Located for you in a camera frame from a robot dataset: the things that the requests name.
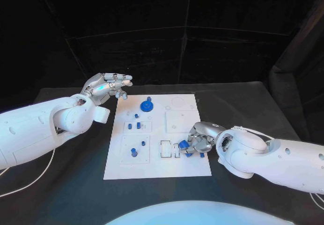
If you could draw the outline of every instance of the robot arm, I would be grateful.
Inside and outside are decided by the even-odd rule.
[[[206,122],[194,124],[188,143],[193,138],[197,144],[181,153],[208,152],[214,145],[219,163],[236,176],[247,179],[256,173],[273,184],[324,194],[324,146],[280,139],[265,142],[242,127],[226,130]]]
[[[132,85],[129,80],[129,75],[96,74],[80,94],[3,113],[0,169],[28,162],[59,147],[87,131],[92,121],[106,123],[109,110],[99,105],[111,95],[126,99],[121,87]]]

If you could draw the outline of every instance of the black table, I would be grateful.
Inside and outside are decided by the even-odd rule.
[[[147,85],[125,87],[123,90],[129,95],[193,93],[201,121],[226,128],[239,125],[273,137],[298,140],[260,82]],[[70,96],[79,91],[80,88],[41,89],[36,102]],[[1,224],[96,225],[145,206],[181,200],[226,202],[298,224],[322,223],[322,211],[308,193],[272,184],[257,175],[247,180],[236,177],[217,163],[214,149],[208,152],[210,177],[102,180],[116,99],[112,97],[102,106],[111,110],[108,123],[93,122],[86,133],[56,149],[40,180],[0,199]],[[0,193],[34,180],[50,155],[47,153],[5,172],[0,178]]]

